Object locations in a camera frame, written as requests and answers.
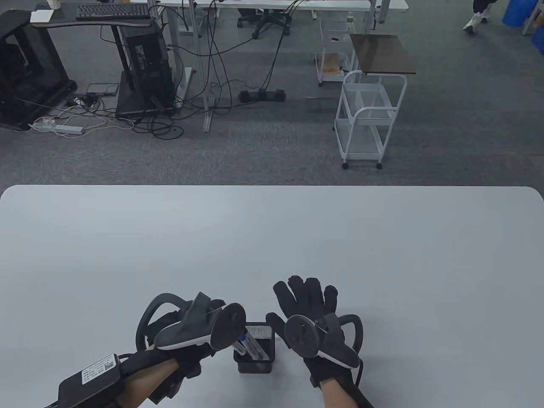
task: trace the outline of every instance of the black mesh pen holder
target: black mesh pen holder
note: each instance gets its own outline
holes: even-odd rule
[[[242,374],[268,374],[272,372],[272,363],[276,358],[274,330],[267,323],[246,323],[245,327],[270,359],[256,361],[249,353],[242,356],[234,351],[234,361],[238,363],[238,372]]]

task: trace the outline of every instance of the forearm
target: forearm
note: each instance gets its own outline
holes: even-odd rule
[[[125,390],[117,402],[122,408],[139,407],[178,368],[175,360],[168,360],[137,372],[125,380]]]
[[[358,408],[355,400],[344,391],[335,379],[323,381],[320,385],[325,408]]]

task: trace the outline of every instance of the white sneaker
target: white sneaker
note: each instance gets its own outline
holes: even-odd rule
[[[468,34],[476,34],[476,27],[481,22],[481,13],[476,13],[472,16],[471,20],[463,27],[463,30]]]
[[[487,8],[484,10],[484,12],[481,14],[481,22],[487,23],[489,21],[489,17],[491,15],[491,5],[488,5]]]

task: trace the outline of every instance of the office chair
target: office chair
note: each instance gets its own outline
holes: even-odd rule
[[[262,13],[257,13],[251,9],[238,9],[238,11],[242,15],[241,17],[238,17],[238,23],[236,24],[238,28],[242,28],[244,26],[244,21],[257,23],[255,31],[253,34],[251,34],[255,40],[259,38],[261,30],[267,23],[276,24],[277,26],[282,27],[284,35],[290,34],[289,25],[292,17],[289,15],[289,13],[286,13],[283,10],[271,11],[270,9],[264,9]]]

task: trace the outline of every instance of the black pants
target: black pants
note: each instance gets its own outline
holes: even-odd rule
[[[496,3],[497,0],[474,0],[472,8],[475,13],[483,13],[488,5]]]

